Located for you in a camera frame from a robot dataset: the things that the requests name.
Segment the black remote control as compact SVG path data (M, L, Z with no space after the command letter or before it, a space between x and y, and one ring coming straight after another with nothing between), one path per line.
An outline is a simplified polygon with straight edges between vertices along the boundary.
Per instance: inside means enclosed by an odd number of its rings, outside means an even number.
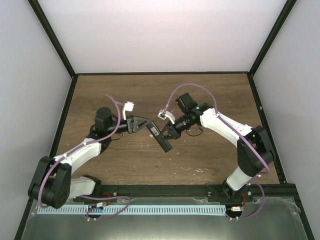
M154 121L148 123L146 128L149 130L150 134L155 138L165 153L173 149L169 141L164 137L164 134L161 133Z

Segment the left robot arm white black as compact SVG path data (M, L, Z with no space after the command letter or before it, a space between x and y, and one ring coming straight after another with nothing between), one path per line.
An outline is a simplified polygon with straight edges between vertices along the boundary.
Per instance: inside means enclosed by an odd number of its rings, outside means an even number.
M102 196L102 189L96 185L97 179L90 176L72 178L73 173L101 155L112 142L113 134L137 133L149 123L146 117L116 116L108 107L99 108L89 134L79 145L61 155L44 156L39 160L28 196L55 209L62 207L67 200L80 196L97 202Z

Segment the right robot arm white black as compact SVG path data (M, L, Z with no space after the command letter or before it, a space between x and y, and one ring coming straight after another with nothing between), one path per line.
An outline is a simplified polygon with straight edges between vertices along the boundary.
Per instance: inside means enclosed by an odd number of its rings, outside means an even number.
M221 194L225 200L236 200L240 196L240 190L250 180L269 172L269 164L275 160L275 150L264 127L239 123L206 102L198 104L189 93L181 95L175 102L183 113L179 118L165 109L158 113L160 119L168 120L156 137L165 152L172 149L169 140L180 138L183 131L194 125L219 134L236 147L237 167L221 186Z

